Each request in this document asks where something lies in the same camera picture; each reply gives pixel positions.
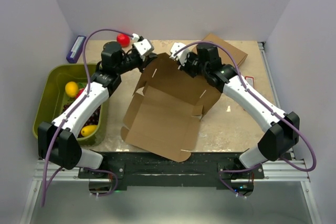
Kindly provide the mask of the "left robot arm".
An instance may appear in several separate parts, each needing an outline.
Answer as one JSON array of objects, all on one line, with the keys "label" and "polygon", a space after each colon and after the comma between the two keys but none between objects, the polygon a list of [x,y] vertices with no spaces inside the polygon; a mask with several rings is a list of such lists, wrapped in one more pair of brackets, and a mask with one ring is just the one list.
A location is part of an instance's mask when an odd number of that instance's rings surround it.
[{"label": "left robot arm", "polygon": [[105,177],[109,165],[103,162],[103,156],[80,147],[77,137],[94,111],[118,88],[121,75],[135,68],[143,71],[156,58],[153,50],[147,39],[134,42],[128,54],[118,42],[106,43],[101,61],[79,98],[52,122],[40,123],[37,134],[39,157],[65,169],[90,168],[97,178]]}]

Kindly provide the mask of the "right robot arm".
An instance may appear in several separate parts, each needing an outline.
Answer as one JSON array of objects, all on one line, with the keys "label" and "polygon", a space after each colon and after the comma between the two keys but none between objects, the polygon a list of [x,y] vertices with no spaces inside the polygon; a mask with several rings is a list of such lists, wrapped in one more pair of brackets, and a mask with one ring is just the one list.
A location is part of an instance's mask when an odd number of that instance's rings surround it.
[{"label": "right robot arm", "polygon": [[175,43],[170,54],[181,71],[193,78],[203,76],[209,85],[237,102],[264,132],[255,147],[239,156],[234,165],[237,177],[246,178],[253,167],[276,161],[298,143],[299,117],[270,103],[241,76],[236,65],[222,63],[216,44],[196,43],[196,52],[191,52],[187,45]]}]

